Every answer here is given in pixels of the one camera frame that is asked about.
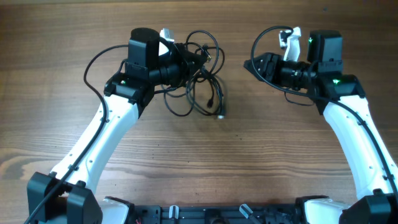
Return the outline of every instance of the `wooden surface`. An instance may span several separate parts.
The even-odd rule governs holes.
[[[108,162],[98,200],[112,195],[138,205],[239,205],[324,194],[354,202],[347,161],[317,109],[287,103],[242,65],[258,33],[270,26],[302,28],[302,60],[310,30],[339,30],[345,73],[361,80],[375,124],[397,159],[396,6],[290,0],[0,7],[0,223],[25,220],[27,181],[35,171],[47,174],[91,121],[99,101],[83,83],[86,64],[104,48],[126,43],[135,27],[168,27],[178,42],[195,29],[211,32],[227,54],[220,76],[228,86],[228,115],[178,118],[156,96]],[[258,52],[281,53],[276,32],[264,37]],[[125,49],[103,55],[89,81],[102,91],[126,55]],[[206,88],[201,99],[208,97]],[[179,112],[188,107],[183,99],[171,104]]]

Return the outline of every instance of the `wooden table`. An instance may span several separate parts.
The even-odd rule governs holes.
[[[305,195],[356,200],[340,144],[315,107],[287,103],[281,92],[243,69],[254,39],[274,25],[300,26],[306,59],[310,30],[344,38],[345,73],[366,90],[373,120],[398,158],[398,14],[392,1],[180,1],[0,7],[0,223],[28,215],[26,185],[48,174],[76,143],[99,105],[84,85],[99,51],[125,44],[135,27],[175,31],[177,42],[205,29],[227,57],[228,115],[217,120],[172,115],[156,96],[109,160],[96,197],[138,205],[239,205],[293,202]],[[195,41],[211,43],[198,35]],[[279,49],[277,33],[259,53]],[[102,91],[126,50],[93,65]],[[199,98],[208,97],[207,85]],[[186,100],[171,101],[179,112]]]

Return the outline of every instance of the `wood grain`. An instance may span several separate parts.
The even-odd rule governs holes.
[[[99,101],[82,82],[86,64],[104,48],[126,43],[135,27],[168,27],[178,42],[195,29],[211,32],[227,54],[220,76],[228,87],[228,115],[178,118],[156,96],[107,164],[98,200],[112,195],[138,205],[239,205],[325,194],[354,202],[347,161],[316,108],[287,103],[242,65],[267,27],[300,26],[302,60],[310,30],[339,30],[345,73],[361,80],[375,124],[397,159],[395,6],[289,0],[0,7],[0,223],[24,221],[31,175],[48,173],[91,121]],[[210,44],[204,36],[195,40]],[[281,53],[277,34],[265,36],[258,52]],[[123,58],[126,50],[103,55],[89,81],[102,90]],[[206,99],[206,88],[199,99]],[[170,103],[179,112],[188,109],[186,100]]]

